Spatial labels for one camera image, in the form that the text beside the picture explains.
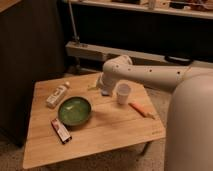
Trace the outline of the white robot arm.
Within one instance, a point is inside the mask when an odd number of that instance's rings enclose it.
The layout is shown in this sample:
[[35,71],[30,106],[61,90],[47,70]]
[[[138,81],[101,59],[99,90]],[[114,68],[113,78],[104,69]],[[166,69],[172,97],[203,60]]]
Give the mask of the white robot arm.
[[213,171],[213,64],[135,65],[127,55],[105,61],[97,85],[112,93],[121,80],[167,95],[164,171]]

